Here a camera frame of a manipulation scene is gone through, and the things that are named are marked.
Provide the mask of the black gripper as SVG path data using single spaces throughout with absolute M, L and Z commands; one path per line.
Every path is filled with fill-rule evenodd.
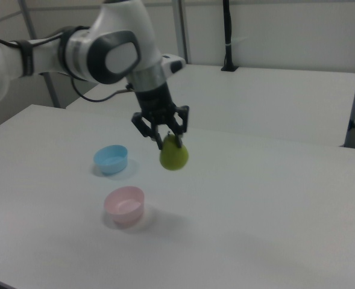
M 135 95 L 141 112 L 134 113 L 131 121 L 137 130 L 144 137 L 149 137 L 156 142 L 158 149 L 162 150 L 163 141 L 159 134 L 158 125 L 166 125 L 174 133 L 177 147 L 182 148 L 182 137 L 187 132 L 188 127 L 189 106 L 175 106 L 167 83 L 156 89 L 135 92 Z M 177 122 L 175 114 L 181 120 L 181 123 Z M 144 122 L 143 118 L 149 122 L 150 126 Z

